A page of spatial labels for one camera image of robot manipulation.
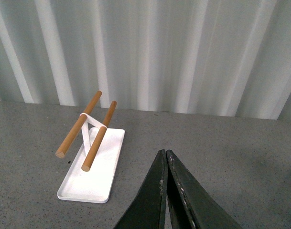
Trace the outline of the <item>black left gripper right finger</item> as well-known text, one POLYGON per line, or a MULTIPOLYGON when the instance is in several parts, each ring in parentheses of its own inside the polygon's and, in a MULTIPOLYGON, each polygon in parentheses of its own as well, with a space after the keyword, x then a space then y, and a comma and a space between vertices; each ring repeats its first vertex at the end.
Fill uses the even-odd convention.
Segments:
POLYGON ((167 198, 173 229, 240 229, 185 167, 167 150, 167 198))

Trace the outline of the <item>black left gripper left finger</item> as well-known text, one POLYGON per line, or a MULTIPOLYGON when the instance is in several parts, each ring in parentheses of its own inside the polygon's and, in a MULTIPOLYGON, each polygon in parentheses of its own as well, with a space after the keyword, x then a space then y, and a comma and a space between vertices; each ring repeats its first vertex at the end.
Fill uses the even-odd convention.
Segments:
POLYGON ((116 229, 163 229, 165 226, 168 163, 160 150, 135 199, 115 225, 116 229))

